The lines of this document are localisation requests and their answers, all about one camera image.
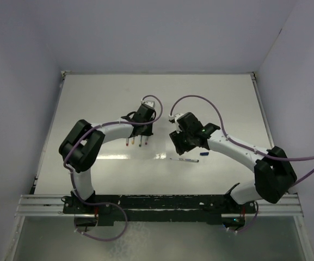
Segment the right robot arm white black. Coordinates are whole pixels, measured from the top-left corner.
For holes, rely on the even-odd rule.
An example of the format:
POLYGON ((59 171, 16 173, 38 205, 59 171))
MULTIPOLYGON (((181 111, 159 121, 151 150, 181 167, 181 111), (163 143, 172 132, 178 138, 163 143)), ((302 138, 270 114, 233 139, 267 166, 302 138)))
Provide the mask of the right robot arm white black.
POLYGON ((245 203, 266 200, 277 203, 297 181, 295 171, 288 161, 285 151, 277 146, 265 149, 239 146, 239 141, 231 142, 221 127, 208 123, 203 125, 193 113, 179 113, 169 116, 175 130, 169 134, 176 153, 182 155, 199 147, 223 154, 247 167, 254 177, 246 183, 237 183, 226 193, 225 208, 236 213, 245 203))

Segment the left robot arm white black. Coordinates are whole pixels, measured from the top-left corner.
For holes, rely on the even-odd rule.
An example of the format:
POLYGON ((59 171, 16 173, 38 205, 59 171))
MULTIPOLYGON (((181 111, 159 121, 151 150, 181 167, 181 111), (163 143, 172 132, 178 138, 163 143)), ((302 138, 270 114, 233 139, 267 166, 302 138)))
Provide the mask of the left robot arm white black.
POLYGON ((91 182, 91 167, 96 162, 103 144, 135 136, 151 135, 152 124, 146 125, 156 117, 155 103, 143 102, 137 111, 128 113, 113 124, 106 124, 94 129, 86 120, 79 120, 70 130, 59 147, 64 163, 71 166, 74 184, 73 194, 77 196, 75 206, 82 213, 93 210, 95 190, 91 182))

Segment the blue pen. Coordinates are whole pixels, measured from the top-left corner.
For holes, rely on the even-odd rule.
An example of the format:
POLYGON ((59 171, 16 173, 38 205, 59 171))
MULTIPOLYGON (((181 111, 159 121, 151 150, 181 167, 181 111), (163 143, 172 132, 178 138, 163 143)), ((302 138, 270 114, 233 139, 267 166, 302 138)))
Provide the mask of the blue pen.
POLYGON ((169 158, 169 159, 176 160, 176 161, 190 162, 190 163, 199 163, 198 159, 188 159, 188 158, 169 158))

